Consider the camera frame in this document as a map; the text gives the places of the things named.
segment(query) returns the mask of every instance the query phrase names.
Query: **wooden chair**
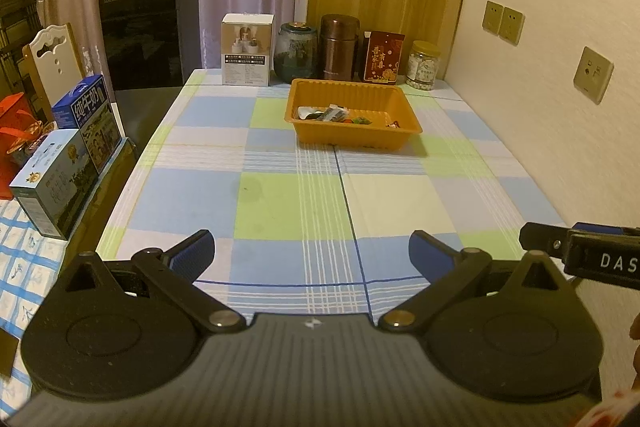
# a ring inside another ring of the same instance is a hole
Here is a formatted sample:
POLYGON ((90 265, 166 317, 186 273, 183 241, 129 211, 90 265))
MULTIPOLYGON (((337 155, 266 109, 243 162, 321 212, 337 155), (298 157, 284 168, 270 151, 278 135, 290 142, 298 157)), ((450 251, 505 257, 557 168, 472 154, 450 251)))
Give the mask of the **wooden chair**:
MULTIPOLYGON (((84 78, 82 60, 70 23, 51 25, 38 32, 30 44, 22 48, 33 87, 49 121, 53 121, 51 107, 84 78)), ((124 129, 118 107, 111 104, 120 135, 124 129)))

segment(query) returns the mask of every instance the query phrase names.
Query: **wall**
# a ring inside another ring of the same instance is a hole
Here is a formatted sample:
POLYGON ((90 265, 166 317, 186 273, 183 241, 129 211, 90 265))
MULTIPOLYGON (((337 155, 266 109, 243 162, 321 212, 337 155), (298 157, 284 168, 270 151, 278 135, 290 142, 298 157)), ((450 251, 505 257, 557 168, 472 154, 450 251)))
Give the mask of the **wall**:
MULTIPOLYGON (((446 80, 520 160, 567 223, 640 227, 640 0, 492 0, 526 16, 514 47, 464 0, 446 80), (602 103, 573 86, 584 46, 615 63, 602 103)), ((603 332, 604 388, 629 386, 640 292, 584 282, 603 332)))

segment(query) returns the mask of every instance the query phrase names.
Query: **red bag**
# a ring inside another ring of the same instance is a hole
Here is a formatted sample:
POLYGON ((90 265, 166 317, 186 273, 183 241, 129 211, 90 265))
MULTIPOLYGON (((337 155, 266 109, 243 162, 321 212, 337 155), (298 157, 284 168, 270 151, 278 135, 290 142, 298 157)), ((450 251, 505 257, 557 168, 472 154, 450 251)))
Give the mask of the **red bag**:
POLYGON ((0 199, 2 200, 14 198, 9 184, 20 170, 6 152, 16 137, 31 139, 32 135, 25 133, 24 130, 35 120, 23 92, 10 94, 0 102, 0 199))

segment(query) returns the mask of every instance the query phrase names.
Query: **orange tray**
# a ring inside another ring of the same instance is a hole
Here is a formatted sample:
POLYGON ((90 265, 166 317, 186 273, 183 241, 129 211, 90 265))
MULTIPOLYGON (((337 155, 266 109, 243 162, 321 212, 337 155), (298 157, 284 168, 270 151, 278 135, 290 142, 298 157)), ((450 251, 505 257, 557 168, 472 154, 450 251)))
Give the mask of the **orange tray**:
POLYGON ((402 89, 359 82, 297 78, 291 84, 284 119, 293 124, 302 143, 400 149, 412 134, 422 132, 402 89), (301 106, 324 110, 332 103, 349 109, 349 118, 364 116, 371 125, 298 119, 301 106), (387 127, 394 121, 400 128, 387 127))

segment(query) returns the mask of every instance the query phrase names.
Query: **hand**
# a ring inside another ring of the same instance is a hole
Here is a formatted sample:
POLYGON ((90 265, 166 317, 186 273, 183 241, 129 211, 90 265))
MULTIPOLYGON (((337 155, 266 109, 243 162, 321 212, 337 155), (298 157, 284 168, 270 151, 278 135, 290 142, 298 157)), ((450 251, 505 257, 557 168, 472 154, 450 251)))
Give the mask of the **hand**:
MULTIPOLYGON (((638 314, 638 317, 635 318, 634 323, 631 325, 629 336, 635 341, 640 341, 640 314, 638 314)), ((633 388, 640 389, 640 346, 636 349, 634 356, 634 368, 637 375, 633 388)))

